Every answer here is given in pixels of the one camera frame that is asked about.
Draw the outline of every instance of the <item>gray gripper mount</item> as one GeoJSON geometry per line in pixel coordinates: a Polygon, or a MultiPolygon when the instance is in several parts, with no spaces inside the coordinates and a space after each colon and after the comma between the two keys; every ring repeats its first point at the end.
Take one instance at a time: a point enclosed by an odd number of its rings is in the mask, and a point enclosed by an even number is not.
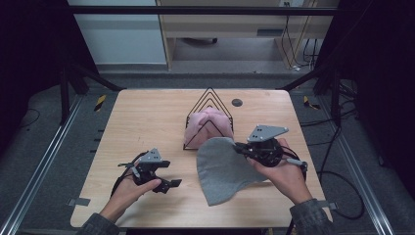
{"type": "Polygon", "coordinates": [[[251,135],[247,138],[249,143],[263,142],[274,138],[277,135],[288,132],[288,127],[261,125],[258,124],[251,135]]]}

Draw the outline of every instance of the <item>metal rail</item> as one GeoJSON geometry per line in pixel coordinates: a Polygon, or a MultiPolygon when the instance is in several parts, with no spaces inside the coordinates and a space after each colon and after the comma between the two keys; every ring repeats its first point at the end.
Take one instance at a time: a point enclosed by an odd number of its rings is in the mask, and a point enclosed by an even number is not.
{"type": "Polygon", "coordinates": [[[26,188],[24,189],[19,201],[15,205],[13,211],[6,219],[6,222],[2,225],[0,234],[2,235],[13,235],[16,234],[23,218],[29,209],[34,197],[38,189],[40,188],[43,179],[45,178],[49,167],[51,166],[55,156],[58,153],[64,139],[69,131],[70,126],[73,123],[73,120],[79,110],[80,103],[82,98],[79,96],[75,97],[73,101],[70,115],[67,121],[61,125],[56,132],[54,138],[52,139],[48,149],[46,150],[45,154],[43,155],[42,160],[40,161],[37,169],[35,170],[34,174],[31,176],[30,181],[27,183],[26,188]]]}

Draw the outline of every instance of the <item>wooden table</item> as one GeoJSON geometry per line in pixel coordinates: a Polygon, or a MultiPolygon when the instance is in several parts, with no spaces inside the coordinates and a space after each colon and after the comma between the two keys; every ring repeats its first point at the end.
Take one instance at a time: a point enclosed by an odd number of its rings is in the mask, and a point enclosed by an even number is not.
{"type": "MultiPolygon", "coordinates": [[[[302,135],[290,95],[282,90],[215,89],[233,118],[234,139],[246,143],[257,124],[286,126],[281,135],[303,161],[308,162],[307,186],[324,200],[316,171],[302,135]],[[243,101],[234,107],[232,100],[243,101]]],[[[239,191],[230,201],[209,207],[196,169],[195,150],[183,150],[186,116],[205,90],[123,90],[115,102],[105,133],[91,165],[80,198],[90,199],[87,207],[76,206],[71,225],[80,227],[108,201],[115,180],[139,153],[158,148],[169,168],[157,176],[183,179],[167,194],[146,193],[117,222],[120,227],[141,228],[248,228],[287,227],[293,203],[269,181],[239,191]]]]}

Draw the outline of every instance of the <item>gray floor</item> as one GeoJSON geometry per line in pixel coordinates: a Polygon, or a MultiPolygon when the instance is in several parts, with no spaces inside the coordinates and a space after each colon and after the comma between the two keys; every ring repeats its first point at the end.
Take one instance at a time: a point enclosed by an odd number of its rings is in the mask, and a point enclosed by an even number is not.
{"type": "MultiPolygon", "coordinates": [[[[178,40],[171,70],[145,70],[143,72],[104,72],[103,77],[128,88],[262,88],[274,89],[297,79],[309,71],[287,70],[272,39],[219,38],[216,44],[193,39],[178,40]]],[[[98,139],[105,129],[116,99],[116,92],[87,80],[90,91],[85,96],[71,93],[73,103],[79,106],[65,139],[51,162],[47,164],[45,177],[38,182],[35,196],[23,208],[23,220],[19,220],[20,234],[71,234],[75,231],[69,224],[73,208],[68,199],[77,198],[98,139]],[[107,99],[100,112],[94,112],[97,99],[106,94],[107,99]]],[[[329,118],[327,107],[330,94],[314,96],[310,80],[290,91],[298,114],[304,137],[309,145],[313,162],[318,169],[329,148],[335,126],[331,122],[306,126],[309,121],[329,118]],[[303,97],[323,109],[305,107],[303,97]]],[[[54,135],[60,130],[61,118],[59,87],[52,87],[34,95],[30,110],[22,121],[13,144],[0,164],[0,222],[5,223],[19,204],[31,176],[54,135]]],[[[344,104],[343,112],[354,109],[352,103],[344,104]]],[[[333,219],[341,234],[415,234],[415,203],[406,193],[394,171],[378,164],[376,151],[355,113],[344,116],[342,132],[331,148],[325,170],[338,173],[359,187],[355,173],[350,168],[350,155],[358,162],[369,192],[362,195],[366,209],[359,219],[347,219],[333,212],[333,219]],[[380,224],[377,218],[386,224],[380,224]]],[[[354,216],[359,213],[360,202],[352,187],[333,174],[323,174],[322,187],[331,202],[338,203],[339,212],[354,216]]],[[[274,234],[285,234],[285,229],[274,229],[274,234]]]]}

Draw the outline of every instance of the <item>black curtain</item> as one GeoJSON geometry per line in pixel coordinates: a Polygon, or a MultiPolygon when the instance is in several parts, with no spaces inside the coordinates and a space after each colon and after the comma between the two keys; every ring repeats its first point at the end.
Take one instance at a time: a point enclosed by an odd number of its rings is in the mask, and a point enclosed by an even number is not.
{"type": "MultiPolygon", "coordinates": [[[[415,1],[373,0],[364,17],[334,18],[325,38],[319,65],[325,62],[354,23],[352,40],[347,42],[336,65],[342,79],[357,84],[356,105],[360,119],[384,160],[395,169],[408,192],[415,198],[413,155],[415,143],[415,1]]],[[[353,8],[358,2],[342,1],[353,8]]]]}
{"type": "Polygon", "coordinates": [[[63,65],[77,63],[98,74],[73,14],[48,10],[68,5],[66,0],[0,1],[0,155],[29,98],[58,85],[63,65]]]}

